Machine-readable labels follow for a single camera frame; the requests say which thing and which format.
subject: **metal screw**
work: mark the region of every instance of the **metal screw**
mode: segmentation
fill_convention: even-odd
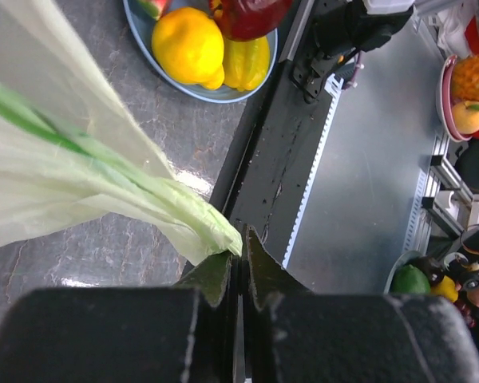
[[[469,289],[475,289],[479,285],[478,281],[470,281],[466,284]]]

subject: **yellow lemon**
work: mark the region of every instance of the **yellow lemon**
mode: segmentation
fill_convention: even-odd
[[[224,38],[205,12],[184,7],[163,16],[151,43],[160,66],[181,84],[213,90],[224,83]]]

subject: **blue plate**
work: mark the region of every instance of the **blue plate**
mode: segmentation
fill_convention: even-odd
[[[123,0],[125,5],[126,17],[128,18],[129,26],[133,32],[137,44],[140,46],[142,53],[151,63],[151,65],[158,71],[158,73],[167,80],[170,84],[174,85],[181,92],[185,92],[190,96],[198,98],[199,100],[216,102],[218,104],[226,104],[228,102],[237,102],[250,97],[252,94],[263,86],[266,78],[271,73],[273,65],[275,64],[275,55],[277,52],[277,31],[273,30],[267,35],[268,44],[270,46],[270,68],[268,74],[260,86],[254,90],[239,92],[236,89],[229,88],[226,85],[222,85],[217,90],[207,90],[200,85],[183,85],[177,81],[174,81],[171,77],[165,73],[160,67],[160,64],[156,61],[151,53],[151,36],[152,28],[154,28],[155,21],[144,12],[141,6],[137,3],[137,0]],[[168,9],[176,10],[183,6],[191,6],[204,12],[208,12],[207,0],[173,0],[172,5]]]

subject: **yellow bell pepper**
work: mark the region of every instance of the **yellow bell pepper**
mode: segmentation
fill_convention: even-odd
[[[440,283],[431,287],[431,294],[447,298],[454,303],[458,296],[456,283],[446,275]]]
[[[231,88],[253,90],[268,73],[270,46],[266,36],[241,42],[224,38],[224,84]]]

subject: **pineapple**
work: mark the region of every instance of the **pineapple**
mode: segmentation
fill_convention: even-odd
[[[479,101],[479,56],[468,57],[456,64],[451,94],[454,98]]]

